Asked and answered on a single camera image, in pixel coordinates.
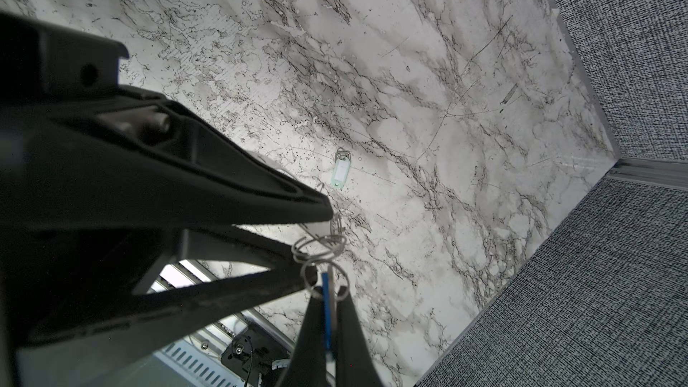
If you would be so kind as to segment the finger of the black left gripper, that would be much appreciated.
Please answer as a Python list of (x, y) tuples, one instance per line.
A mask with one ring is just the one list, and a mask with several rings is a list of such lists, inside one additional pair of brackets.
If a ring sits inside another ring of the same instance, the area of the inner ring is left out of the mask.
[(3, 226), (193, 229), (332, 217), (327, 196), (161, 95), (124, 88), (1, 102)]
[(22, 386), (82, 386), (154, 351), (316, 281), (289, 263), (242, 277), (134, 295), (86, 285), (56, 306), (16, 352)]

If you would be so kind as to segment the blue capped key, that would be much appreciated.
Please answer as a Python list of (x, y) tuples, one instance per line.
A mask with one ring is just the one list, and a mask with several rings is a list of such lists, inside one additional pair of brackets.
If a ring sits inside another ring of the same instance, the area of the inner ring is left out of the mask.
[(324, 298), (324, 343), (325, 354), (327, 361), (333, 361), (333, 311), (334, 311), (334, 295), (331, 289), (331, 279), (328, 272), (321, 274), (322, 279), (322, 297)]

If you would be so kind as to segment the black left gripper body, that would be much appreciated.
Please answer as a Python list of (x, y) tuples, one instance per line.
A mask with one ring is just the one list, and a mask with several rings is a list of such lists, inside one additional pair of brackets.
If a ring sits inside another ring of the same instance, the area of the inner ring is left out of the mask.
[[(1, 102), (103, 96), (124, 88), (117, 41), (18, 15), (1, 16)], [(1, 290), (14, 349), (73, 293), (150, 294), (163, 268), (184, 260), (248, 263), (266, 271), (292, 259), (290, 248), (248, 231), (251, 225), (164, 229), (27, 229), (1, 223)]]

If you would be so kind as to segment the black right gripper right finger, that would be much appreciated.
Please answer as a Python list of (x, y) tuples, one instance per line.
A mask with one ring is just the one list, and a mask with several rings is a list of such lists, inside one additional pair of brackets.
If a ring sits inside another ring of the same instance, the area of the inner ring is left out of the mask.
[(341, 286), (336, 295), (334, 330), (335, 381), (337, 387), (382, 387), (358, 320), (349, 288)]

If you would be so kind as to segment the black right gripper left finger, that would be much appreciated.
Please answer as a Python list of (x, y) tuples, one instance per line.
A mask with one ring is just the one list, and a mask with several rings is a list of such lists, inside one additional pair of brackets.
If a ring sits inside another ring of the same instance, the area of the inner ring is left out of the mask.
[(324, 298), (322, 286), (316, 286), (309, 300), (297, 344), (287, 369), (277, 386), (327, 386), (324, 343)]

